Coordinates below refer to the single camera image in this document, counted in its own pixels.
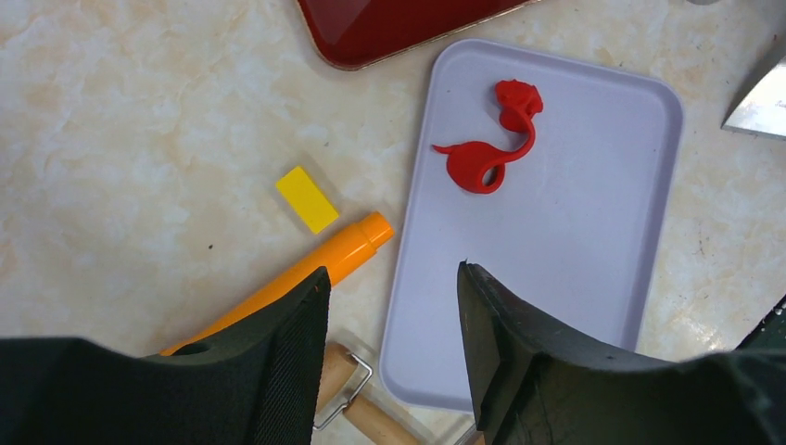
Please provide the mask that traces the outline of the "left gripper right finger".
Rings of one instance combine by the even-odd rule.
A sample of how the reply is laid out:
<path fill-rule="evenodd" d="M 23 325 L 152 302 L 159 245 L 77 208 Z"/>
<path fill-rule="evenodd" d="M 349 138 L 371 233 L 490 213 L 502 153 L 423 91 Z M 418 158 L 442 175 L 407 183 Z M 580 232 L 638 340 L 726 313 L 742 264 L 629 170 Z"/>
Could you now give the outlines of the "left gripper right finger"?
<path fill-rule="evenodd" d="M 668 362 L 584 334 L 462 262 L 457 298 L 488 444 L 781 444 L 785 352 Z"/>

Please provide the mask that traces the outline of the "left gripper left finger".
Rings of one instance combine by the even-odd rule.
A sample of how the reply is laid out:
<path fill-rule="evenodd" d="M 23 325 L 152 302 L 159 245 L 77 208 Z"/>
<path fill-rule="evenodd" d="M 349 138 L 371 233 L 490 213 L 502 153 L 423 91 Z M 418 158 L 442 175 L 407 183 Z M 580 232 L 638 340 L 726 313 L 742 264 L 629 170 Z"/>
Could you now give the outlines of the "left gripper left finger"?
<path fill-rule="evenodd" d="M 78 337 L 1 342 L 5 444 L 308 444 L 331 284 L 318 268 L 273 304 L 134 358 Z"/>

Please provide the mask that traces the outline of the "wooden dough roller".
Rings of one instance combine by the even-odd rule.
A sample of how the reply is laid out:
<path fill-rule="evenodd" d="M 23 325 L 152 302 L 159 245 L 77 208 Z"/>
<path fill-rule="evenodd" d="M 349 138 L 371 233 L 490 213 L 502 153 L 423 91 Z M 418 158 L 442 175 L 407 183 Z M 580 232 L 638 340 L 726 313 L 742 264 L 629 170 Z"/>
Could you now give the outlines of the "wooden dough roller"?
<path fill-rule="evenodd" d="M 340 343 L 327 343 L 315 412 L 333 410 L 317 416 L 312 430 L 323 431 L 342 416 L 374 444 L 417 444 L 406 426 L 362 394 L 373 376 L 373 367 L 359 355 Z"/>

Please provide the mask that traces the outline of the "lavender plastic tray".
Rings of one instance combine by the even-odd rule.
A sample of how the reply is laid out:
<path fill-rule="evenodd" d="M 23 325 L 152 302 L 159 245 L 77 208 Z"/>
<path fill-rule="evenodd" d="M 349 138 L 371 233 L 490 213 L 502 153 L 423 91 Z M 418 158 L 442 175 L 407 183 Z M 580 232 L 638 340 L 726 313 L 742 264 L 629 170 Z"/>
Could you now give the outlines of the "lavender plastic tray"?
<path fill-rule="evenodd" d="M 515 143 L 500 80 L 535 85 L 534 148 L 488 195 L 462 190 L 437 145 Z M 477 263 L 542 311 L 634 350 L 684 122 L 667 84 L 487 40 L 436 59 L 427 90 L 378 365 L 417 406 L 470 412 L 457 270 Z"/>

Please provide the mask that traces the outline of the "red dough lump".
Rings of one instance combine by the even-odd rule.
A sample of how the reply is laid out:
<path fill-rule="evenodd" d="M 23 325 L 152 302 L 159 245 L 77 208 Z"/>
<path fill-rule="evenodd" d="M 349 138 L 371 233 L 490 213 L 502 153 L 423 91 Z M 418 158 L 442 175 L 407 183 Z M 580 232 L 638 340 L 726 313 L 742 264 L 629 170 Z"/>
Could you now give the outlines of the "red dough lump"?
<path fill-rule="evenodd" d="M 520 147 L 502 150 L 484 141 L 433 146 L 437 153 L 447 157 L 446 169 L 452 181 L 473 194 L 488 195 L 501 187 L 506 166 L 527 155 L 535 145 L 534 118 L 544 109 L 537 87 L 516 79 L 497 82 L 494 95 L 500 107 L 500 126 L 525 137 Z"/>

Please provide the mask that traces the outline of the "dark red lacquer tray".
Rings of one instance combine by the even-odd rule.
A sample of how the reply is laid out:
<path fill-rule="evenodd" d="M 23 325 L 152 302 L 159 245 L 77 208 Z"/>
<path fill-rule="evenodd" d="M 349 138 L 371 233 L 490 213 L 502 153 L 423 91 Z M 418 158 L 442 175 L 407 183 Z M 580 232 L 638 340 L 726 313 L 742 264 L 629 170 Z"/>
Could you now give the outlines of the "dark red lacquer tray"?
<path fill-rule="evenodd" d="M 298 0 L 316 53 L 360 70 L 527 6 L 522 0 Z"/>

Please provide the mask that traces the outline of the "metal scraper wooden handle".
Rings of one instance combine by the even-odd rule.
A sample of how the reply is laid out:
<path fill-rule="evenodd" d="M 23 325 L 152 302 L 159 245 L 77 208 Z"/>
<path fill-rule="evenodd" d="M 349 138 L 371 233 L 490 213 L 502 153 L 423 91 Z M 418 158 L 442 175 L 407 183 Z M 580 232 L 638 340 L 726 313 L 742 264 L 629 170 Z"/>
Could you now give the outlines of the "metal scraper wooden handle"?
<path fill-rule="evenodd" d="M 721 129 L 785 140 L 785 56 L 763 58 L 733 99 Z"/>

